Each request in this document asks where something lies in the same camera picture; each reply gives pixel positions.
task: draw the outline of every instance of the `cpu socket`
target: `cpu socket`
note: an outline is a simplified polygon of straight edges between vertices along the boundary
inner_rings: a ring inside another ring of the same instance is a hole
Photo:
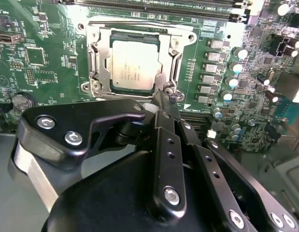
[[[81,85],[96,98],[152,98],[158,90],[177,92],[185,46],[193,27],[95,16],[78,24],[87,37],[89,81]]]

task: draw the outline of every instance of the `motherboard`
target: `motherboard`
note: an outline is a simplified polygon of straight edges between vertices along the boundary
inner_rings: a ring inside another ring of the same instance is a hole
[[[30,107],[159,90],[229,149],[290,139],[275,125],[299,114],[299,1],[0,0],[2,130]]]

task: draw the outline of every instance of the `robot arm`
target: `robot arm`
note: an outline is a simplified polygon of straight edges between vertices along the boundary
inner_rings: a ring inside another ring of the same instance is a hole
[[[21,117],[9,169],[50,211],[46,231],[299,232],[294,218],[220,144],[201,143],[162,91],[36,107]],[[82,179],[84,159],[136,151]]]

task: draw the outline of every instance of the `green circuit board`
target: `green circuit board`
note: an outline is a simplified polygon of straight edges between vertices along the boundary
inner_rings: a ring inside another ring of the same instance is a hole
[[[166,6],[170,1],[150,1],[158,6]],[[195,115],[210,113],[219,107],[222,117],[217,121],[221,142],[228,147],[232,143],[241,143],[247,151],[259,152],[267,146],[263,141],[267,122],[277,118],[277,109],[283,99],[271,103],[264,94],[269,87],[262,86],[256,80],[259,73],[267,75],[269,70],[275,75],[271,86],[275,86],[282,72],[288,72],[295,58],[273,57],[268,53],[271,35],[284,34],[299,38],[299,29],[289,28],[291,16],[272,14],[275,7],[269,1],[264,2],[268,13],[258,16],[255,24],[229,22],[231,4],[187,4],[172,2],[170,9],[181,8],[196,11],[205,16],[168,14],[157,11],[142,12],[120,7],[101,7],[89,4],[58,4],[52,0],[0,0],[0,17],[8,18],[9,25],[0,21],[0,33],[21,33],[23,41],[0,43],[0,103],[10,103],[11,97],[18,92],[31,94],[38,106],[66,104],[72,102],[96,101],[92,95],[82,91],[81,85],[88,81],[88,53],[86,36],[77,33],[76,25],[84,18],[98,15],[142,19],[151,22],[164,22],[193,27],[197,35],[194,44],[185,47],[179,70],[178,90],[184,94],[179,109]],[[224,42],[221,48],[211,48],[212,40]],[[237,47],[248,51],[248,57],[239,60],[233,55]],[[225,54],[217,62],[208,61],[206,54],[216,52]],[[229,66],[237,61],[243,71],[234,73]],[[205,70],[206,64],[216,64],[221,69],[215,72]],[[214,80],[207,93],[206,102],[198,102],[202,75],[213,75]],[[234,76],[239,85],[232,89],[225,80]],[[231,101],[224,101],[221,93],[232,94]],[[14,129],[21,112],[12,110],[4,115],[6,122]],[[229,136],[231,127],[239,124],[242,131],[236,141]]]

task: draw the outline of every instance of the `capacitor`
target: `capacitor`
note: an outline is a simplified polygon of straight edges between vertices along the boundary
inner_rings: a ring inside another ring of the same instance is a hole
[[[212,114],[214,115],[214,117],[223,117],[223,114],[221,113],[220,108],[213,109]]]
[[[276,94],[272,93],[271,91],[267,91],[265,95],[273,103],[279,100],[279,97]]]
[[[267,86],[268,84],[270,84],[270,80],[267,79],[263,74],[258,74],[257,80],[264,86]]]
[[[226,84],[228,84],[232,89],[238,85],[238,80],[233,76],[229,76],[225,80]]]
[[[290,57],[296,57],[298,55],[298,51],[290,47],[287,47],[284,51],[284,54]]]
[[[256,121],[254,119],[250,119],[247,123],[249,126],[253,127],[256,125]]]
[[[231,129],[233,130],[233,132],[234,132],[235,135],[239,135],[241,133],[241,131],[242,131],[242,129],[241,129],[241,127],[240,127],[239,124],[233,125]]]
[[[239,138],[239,136],[236,135],[236,134],[234,134],[234,132],[231,132],[229,135],[230,135],[231,140],[232,140],[233,142],[236,142],[236,141],[238,140],[238,138]]]
[[[233,55],[234,55],[235,57],[238,57],[239,59],[245,59],[245,58],[247,58],[248,52],[247,52],[244,48],[238,47],[238,48],[233,52]]]
[[[224,91],[221,93],[221,97],[224,101],[230,101],[232,99],[232,94],[229,91]]]
[[[238,62],[234,61],[229,65],[229,68],[234,71],[235,73],[240,73],[243,70],[242,65],[240,65]]]
[[[277,14],[279,16],[284,16],[289,12],[289,5],[288,4],[282,4],[277,8]]]
[[[299,40],[291,38],[288,42],[288,45],[293,48],[299,48]]]
[[[12,104],[15,109],[23,112],[24,110],[36,106],[36,100],[29,93],[19,92],[12,97]]]
[[[274,75],[275,75],[275,71],[269,70],[269,72],[267,73],[267,79],[271,82],[274,78]]]

